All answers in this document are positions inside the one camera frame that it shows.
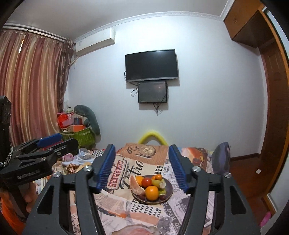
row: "black electronic panel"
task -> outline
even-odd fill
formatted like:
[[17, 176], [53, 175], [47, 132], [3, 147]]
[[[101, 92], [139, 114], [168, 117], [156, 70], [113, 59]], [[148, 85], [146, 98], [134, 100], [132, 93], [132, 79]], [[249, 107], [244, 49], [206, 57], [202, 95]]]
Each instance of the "black electronic panel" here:
[[147, 81], [138, 83], [139, 103], [167, 103], [166, 81]]
[[178, 79], [175, 50], [125, 55], [126, 82]]

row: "air conditioner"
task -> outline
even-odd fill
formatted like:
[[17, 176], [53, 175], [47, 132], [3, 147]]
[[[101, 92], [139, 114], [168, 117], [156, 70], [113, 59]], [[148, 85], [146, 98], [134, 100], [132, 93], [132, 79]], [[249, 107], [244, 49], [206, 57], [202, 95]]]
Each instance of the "air conditioner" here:
[[108, 28], [92, 34], [76, 43], [76, 55], [78, 57], [115, 44], [115, 31]]

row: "dark plate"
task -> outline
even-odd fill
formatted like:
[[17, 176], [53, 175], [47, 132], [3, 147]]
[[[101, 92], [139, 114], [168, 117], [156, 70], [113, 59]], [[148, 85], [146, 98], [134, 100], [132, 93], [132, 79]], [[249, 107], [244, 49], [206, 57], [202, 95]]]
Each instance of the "dark plate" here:
[[[143, 177], [152, 178], [153, 175], [142, 175], [142, 176], [143, 176]], [[155, 200], [155, 201], [149, 201], [149, 200], [147, 200], [147, 199], [142, 200], [142, 199], [140, 199], [140, 197], [139, 197], [138, 195], [135, 195], [132, 191], [131, 191], [131, 193], [132, 193], [132, 195], [134, 196], [135, 199], [138, 199], [139, 201], [144, 202], [144, 203], [146, 203], [146, 204], [149, 204], [149, 205], [161, 204], [161, 203], [169, 200], [170, 197], [171, 197], [172, 194], [173, 194], [173, 186], [172, 186], [172, 184], [171, 184], [166, 178], [163, 177], [163, 179], [164, 179], [164, 181], [166, 182], [166, 187], [165, 187], [165, 189], [166, 189], [166, 199], [165, 199], [165, 200], [160, 200], [160, 199], [157, 199], [157, 200]]]

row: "ribbed blue pad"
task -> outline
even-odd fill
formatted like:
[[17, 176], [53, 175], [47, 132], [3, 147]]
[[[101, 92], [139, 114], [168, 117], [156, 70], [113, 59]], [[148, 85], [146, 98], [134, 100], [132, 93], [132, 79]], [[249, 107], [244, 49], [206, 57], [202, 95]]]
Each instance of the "ribbed blue pad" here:
[[178, 155], [181, 155], [181, 154], [179, 152], [177, 153], [175, 149], [173, 148], [173, 146], [171, 145], [168, 149], [168, 157], [173, 167], [179, 188], [182, 189], [184, 193], [187, 193], [189, 186], [188, 186], [188, 183], [186, 182], [186, 173], [183, 169], [183, 166], [181, 165]]
[[56, 144], [56, 143], [60, 142], [61, 140], [62, 140], [62, 135], [59, 133], [56, 133], [54, 135], [47, 136], [45, 138], [40, 139], [37, 142], [37, 147], [38, 148], [45, 148], [45, 147], [51, 146], [53, 144]]
[[111, 168], [115, 159], [115, 146], [112, 145], [112, 147], [109, 150], [109, 153], [107, 154], [106, 159], [104, 160], [98, 174], [98, 181], [96, 185], [96, 189], [101, 191], [105, 188], [108, 182], [108, 177], [111, 174]]

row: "human hand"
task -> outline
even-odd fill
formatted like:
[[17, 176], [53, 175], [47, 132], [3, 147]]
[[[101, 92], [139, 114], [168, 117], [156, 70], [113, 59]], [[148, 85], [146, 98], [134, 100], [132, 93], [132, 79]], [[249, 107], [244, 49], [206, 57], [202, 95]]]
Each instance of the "human hand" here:
[[[14, 210], [8, 191], [0, 189], [0, 197], [2, 198], [8, 209]], [[23, 198], [28, 203], [26, 206], [26, 210], [30, 213], [37, 199], [36, 186], [33, 182], [29, 183], [29, 188], [23, 195]]]

